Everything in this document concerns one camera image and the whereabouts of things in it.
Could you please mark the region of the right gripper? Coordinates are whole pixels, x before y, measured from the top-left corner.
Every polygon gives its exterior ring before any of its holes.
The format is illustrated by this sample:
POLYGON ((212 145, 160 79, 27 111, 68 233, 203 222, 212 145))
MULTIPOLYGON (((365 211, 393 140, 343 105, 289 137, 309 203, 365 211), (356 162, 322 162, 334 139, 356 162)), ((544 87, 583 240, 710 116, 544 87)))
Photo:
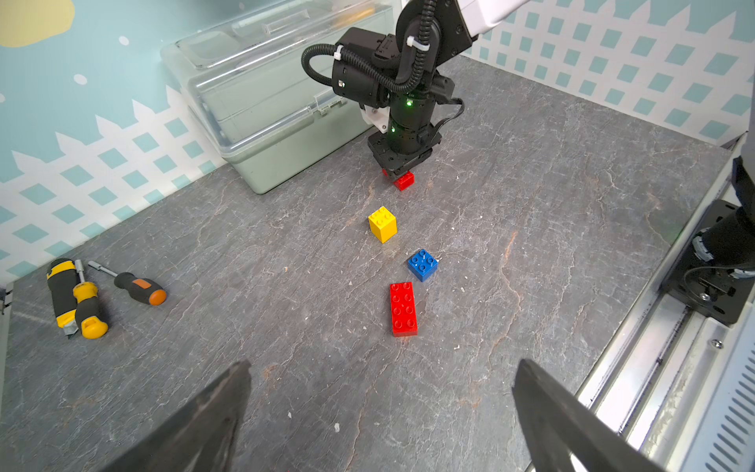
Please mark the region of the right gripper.
POLYGON ((433 154, 435 146, 442 142, 442 135, 434 133, 424 144, 399 143, 391 134, 373 133, 368 147, 375 161, 388 175, 404 175, 425 162, 433 154))

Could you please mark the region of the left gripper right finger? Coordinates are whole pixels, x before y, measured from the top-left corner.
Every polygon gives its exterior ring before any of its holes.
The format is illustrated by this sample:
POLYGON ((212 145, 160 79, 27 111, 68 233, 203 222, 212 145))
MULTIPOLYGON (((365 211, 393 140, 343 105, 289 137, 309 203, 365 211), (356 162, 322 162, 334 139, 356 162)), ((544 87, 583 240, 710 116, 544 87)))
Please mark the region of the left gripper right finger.
POLYGON ((537 471, 658 471, 531 359, 517 367, 512 393, 537 471))

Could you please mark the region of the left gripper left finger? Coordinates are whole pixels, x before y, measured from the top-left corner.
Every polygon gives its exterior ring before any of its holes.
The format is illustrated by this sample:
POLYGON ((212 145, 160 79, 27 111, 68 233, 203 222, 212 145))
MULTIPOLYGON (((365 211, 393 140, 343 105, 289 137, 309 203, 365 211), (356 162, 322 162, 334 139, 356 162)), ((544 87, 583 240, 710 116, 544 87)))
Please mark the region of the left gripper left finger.
POLYGON ((229 471, 251 392, 236 362, 106 471, 229 471))

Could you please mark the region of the red 2x4 lego brick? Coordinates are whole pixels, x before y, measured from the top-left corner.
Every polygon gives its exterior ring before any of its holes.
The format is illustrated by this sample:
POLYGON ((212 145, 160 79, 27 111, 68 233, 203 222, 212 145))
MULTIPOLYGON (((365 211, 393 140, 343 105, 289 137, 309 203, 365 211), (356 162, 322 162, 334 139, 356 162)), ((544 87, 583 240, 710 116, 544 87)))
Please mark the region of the red 2x4 lego brick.
POLYGON ((389 287, 391 327, 395 337, 418 334, 417 312, 411 282, 395 283, 389 287))
POLYGON ((391 176, 389 176, 389 173, 383 169, 383 175, 387 177, 391 183, 395 186, 396 189, 398 189, 400 192, 403 192, 407 188, 411 187, 415 183, 415 176, 411 171, 407 171, 402 176, 392 179, 391 176))

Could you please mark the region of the blue 2x2 lego brick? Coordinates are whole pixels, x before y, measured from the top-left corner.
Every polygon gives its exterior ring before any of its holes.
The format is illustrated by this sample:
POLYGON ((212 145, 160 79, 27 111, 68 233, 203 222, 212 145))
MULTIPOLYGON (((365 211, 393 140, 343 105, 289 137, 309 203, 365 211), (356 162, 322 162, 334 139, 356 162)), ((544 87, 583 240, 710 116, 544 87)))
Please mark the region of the blue 2x2 lego brick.
POLYGON ((427 250, 421 249, 407 260, 408 269, 420 281, 427 281, 438 269, 438 260, 427 250))

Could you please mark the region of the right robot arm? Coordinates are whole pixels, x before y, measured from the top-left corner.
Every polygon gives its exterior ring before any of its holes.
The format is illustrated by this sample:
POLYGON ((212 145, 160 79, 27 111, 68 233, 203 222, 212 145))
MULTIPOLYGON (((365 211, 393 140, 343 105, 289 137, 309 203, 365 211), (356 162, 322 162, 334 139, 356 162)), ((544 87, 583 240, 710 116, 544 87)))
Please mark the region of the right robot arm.
POLYGON ((452 79, 438 67, 471 48, 521 7, 519 1, 409 1, 394 33, 351 28, 334 44, 314 44, 301 55, 304 72, 365 113, 383 110, 368 145, 385 175, 398 180, 427 160, 446 122, 432 121, 437 105, 464 111, 452 79))

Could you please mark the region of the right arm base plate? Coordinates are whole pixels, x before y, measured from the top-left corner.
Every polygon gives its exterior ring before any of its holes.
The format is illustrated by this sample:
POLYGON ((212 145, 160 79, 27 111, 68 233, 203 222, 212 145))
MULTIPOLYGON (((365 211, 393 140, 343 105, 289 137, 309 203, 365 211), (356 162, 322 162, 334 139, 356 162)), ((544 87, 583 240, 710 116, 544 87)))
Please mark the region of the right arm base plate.
POLYGON ((735 324, 754 287, 754 223, 715 200, 676 258, 661 291, 725 326, 735 324))

